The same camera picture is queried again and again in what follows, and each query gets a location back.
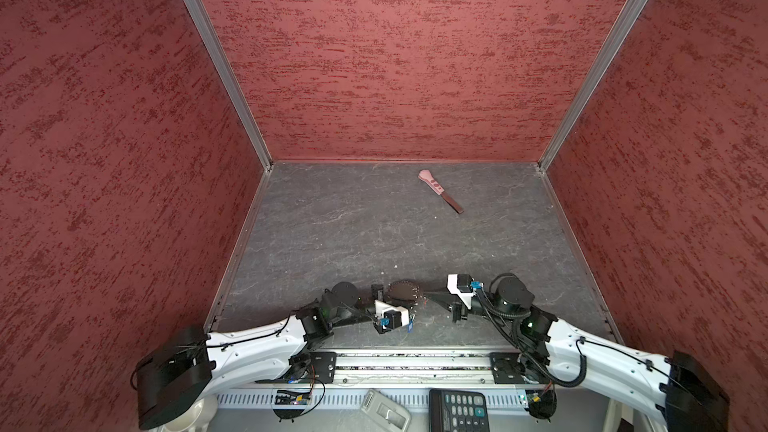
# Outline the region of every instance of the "calculator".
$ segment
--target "calculator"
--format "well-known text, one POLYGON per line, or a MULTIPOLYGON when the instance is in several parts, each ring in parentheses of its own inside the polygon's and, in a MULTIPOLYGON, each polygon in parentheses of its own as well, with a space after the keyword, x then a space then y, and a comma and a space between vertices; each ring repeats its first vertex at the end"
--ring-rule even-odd
POLYGON ((429 432, 491 432, 485 396, 465 390, 430 390, 429 432))

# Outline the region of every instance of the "brown round object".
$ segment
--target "brown round object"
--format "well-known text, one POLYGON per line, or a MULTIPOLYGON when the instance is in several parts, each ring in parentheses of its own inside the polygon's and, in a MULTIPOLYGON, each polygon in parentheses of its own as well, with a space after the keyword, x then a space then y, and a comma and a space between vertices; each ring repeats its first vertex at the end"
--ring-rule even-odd
POLYGON ((397 281, 389 284, 387 295, 399 301, 416 302, 422 296, 422 288, 414 281, 397 281))

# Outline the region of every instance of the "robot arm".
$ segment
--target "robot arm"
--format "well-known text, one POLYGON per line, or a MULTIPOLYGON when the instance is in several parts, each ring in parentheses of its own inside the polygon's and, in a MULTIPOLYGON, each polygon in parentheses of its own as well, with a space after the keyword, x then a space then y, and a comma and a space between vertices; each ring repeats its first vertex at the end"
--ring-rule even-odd
POLYGON ((426 296, 453 313, 484 316, 521 351, 518 370, 526 379, 562 387, 581 386, 618 400, 670 432, 727 430, 729 399, 691 356, 672 358, 635 350, 585 332, 545 312, 513 274, 497 277, 495 291, 468 274, 448 276, 447 291, 426 296))
POLYGON ((362 304, 357 288, 341 282, 274 324, 223 334, 206 334, 201 326, 180 331, 134 370, 139 428, 166 424, 199 399, 238 385, 302 379, 311 362, 309 350, 330 337, 334 328, 372 322, 384 334, 408 325, 408 307, 416 302, 398 298, 392 287, 386 297, 383 290, 383 285, 372 286, 371 303, 362 304))

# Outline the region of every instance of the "white plastic panel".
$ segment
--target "white plastic panel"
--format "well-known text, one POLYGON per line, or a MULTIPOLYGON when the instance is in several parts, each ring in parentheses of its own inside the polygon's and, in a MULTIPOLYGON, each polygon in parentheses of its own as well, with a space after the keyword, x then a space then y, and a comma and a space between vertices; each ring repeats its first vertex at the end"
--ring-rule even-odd
MULTIPOLYGON (((322 396, 322 386, 320 390, 313 393, 313 398, 319 399, 322 396)), ((281 387, 288 390, 305 390, 306 388, 297 388, 296 386, 281 387)), ((220 409, 303 409, 305 406, 273 406, 275 391, 274 389, 229 389, 218 395, 220 409)), ((429 406, 429 389, 379 389, 379 391, 394 400, 401 406, 411 412, 427 412, 429 406)), ((516 389, 495 389, 495 390, 472 390, 485 395, 486 408, 490 414, 520 414, 528 415, 525 408, 528 403, 525 399, 523 390, 516 389)), ((328 388, 326 396, 317 406, 317 409, 325 410, 344 410, 358 409, 362 404, 362 399, 366 396, 368 389, 365 388, 328 388)))

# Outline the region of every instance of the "black cable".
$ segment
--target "black cable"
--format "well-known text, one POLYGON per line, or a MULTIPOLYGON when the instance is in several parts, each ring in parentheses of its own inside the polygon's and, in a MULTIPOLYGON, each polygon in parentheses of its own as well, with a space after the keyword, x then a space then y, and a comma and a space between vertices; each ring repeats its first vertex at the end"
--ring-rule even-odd
POLYGON ((320 397, 320 400, 318 400, 318 401, 317 401, 317 404, 314 404, 314 405, 312 406, 312 408, 311 408, 311 409, 309 409, 309 410, 307 410, 307 411, 305 411, 305 412, 302 412, 302 413, 301 413, 301 414, 299 414, 299 415, 298 415, 298 417, 296 417, 296 418, 302 417, 303 415, 307 415, 309 412, 312 412, 312 411, 315 409, 315 407, 317 407, 318 405, 320 405, 320 402, 322 402, 322 399, 326 398, 326 383, 325 383, 325 382, 323 382, 321 379, 319 379, 317 376, 315 376, 315 380, 317 380, 318 382, 320 382, 320 383, 321 383, 321 385, 322 385, 322 396, 320 397))
POLYGON ((607 349, 610 349, 610 350, 616 350, 617 352, 620 352, 620 353, 622 353, 622 354, 626 355, 627 357, 629 357, 629 358, 632 358, 632 359, 636 360, 636 361, 638 362, 638 364, 640 364, 640 365, 644 365, 645 367, 648 367, 648 368, 651 368, 651 369, 653 369, 653 370, 656 370, 656 371, 657 371, 659 374, 662 374, 663 376, 665 376, 665 377, 666 377, 666 378, 668 378, 669 380, 672 380, 673 382, 675 382, 679 388, 681 388, 681 389, 685 390, 685 391, 686 391, 688 394, 690 394, 690 396, 691 396, 692 398, 694 398, 694 399, 696 400, 696 402, 698 402, 698 403, 699 403, 699 405, 702 405, 702 403, 701 403, 701 402, 700 402, 698 399, 696 399, 696 396, 695 396, 695 395, 693 395, 693 394, 690 392, 690 390, 686 389, 686 387, 685 387, 684 385, 682 385, 680 382, 678 382, 677 380, 675 380, 674 378, 672 378, 671 376, 669 376, 669 375, 668 375, 668 374, 666 374, 665 372, 662 372, 661 370, 657 369, 657 368, 656 368, 656 367, 654 367, 653 365, 648 365, 646 362, 643 362, 642 360, 639 360, 637 357, 633 356, 632 354, 629 354, 629 353, 627 353, 627 352, 624 352, 624 351, 623 351, 623 350, 621 350, 621 349, 617 349, 616 347, 611 347, 611 346, 609 346, 608 344, 601 344, 600 342, 593 342, 593 341, 588 341, 588 340, 587 340, 587 339, 585 339, 585 338, 582 338, 582 339, 584 340, 584 342, 586 342, 586 343, 588 343, 588 344, 599 345, 599 346, 601 346, 601 347, 605 347, 605 348, 607 348, 607 349))
POLYGON ((285 329, 285 327, 287 327, 288 321, 290 320, 291 317, 292 316, 290 316, 290 315, 288 316, 288 318, 286 319, 286 322, 283 324, 283 327, 281 327, 279 331, 274 331, 274 332, 272 332, 270 334, 261 335, 259 337, 245 338, 242 341, 228 342, 226 344, 218 344, 218 345, 206 345, 205 348, 221 348, 222 351, 224 351, 224 349, 226 349, 227 347, 229 347, 231 345, 242 344, 243 342, 257 341, 260 338, 271 337, 273 335, 280 336, 280 332, 282 332, 285 329))
POLYGON ((505 318, 511 321, 520 317, 525 318, 531 314, 531 311, 527 309, 524 309, 522 312, 502 312, 493 306, 490 299, 488 299, 488 296, 485 295, 485 291, 482 289, 482 287, 476 288, 475 291, 477 291, 478 300, 480 301, 480 305, 483 306, 483 309, 489 310, 497 317, 505 318))
POLYGON ((134 385, 134 377, 136 377, 136 373, 138 372, 139 372, 139 369, 135 368, 134 371, 130 373, 130 379, 128 380, 128 382, 130 383, 130 388, 132 388, 133 390, 139 390, 138 384, 134 385))
POLYGON ((515 320, 512 321, 512 338, 516 342, 519 342, 520 345, 522 345, 522 341, 520 340, 520 337, 518 336, 518 333, 520 332, 520 326, 523 324, 523 321, 526 318, 530 317, 530 316, 531 316, 531 312, 529 311, 528 315, 526 315, 525 317, 516 318, 515 320))
POLYGON ((524 350, 523 347, 520 346, 520 343, 513 339, 509 334, 507 334, 506 331, 502 328, 501 325, 499 325, 495 320, 493 320, 493 317, 491 316, 491 312, 485 307, 483 304, 483 301, 480 301, 480 305, 482 307, 483 312, 485 312, 486 317, 488 317, 488 320, 491 321, 493 326, 496 328, 496 331, 498 331, 502 337, 504 337, 507 342, 518 348, 520 350, 520 353, 525 357, 530 363, 533 364, 534 368, 539 371, 540 374, 548 378, 552 381, 553 384, 557 384, 561 387, 565 388, 573 388, 577 387, 581 384, 581 382, 584 382, 584 379, 587 377, 587 356, 583 355, 581 352, 579 352, 579 372, 575 379, 573 380, 562 380, 560 378, 555 377, 552 375, 552 372, 550 372, 543 364, 541 364, 533 355, 531 355, 527 350, 524 350))

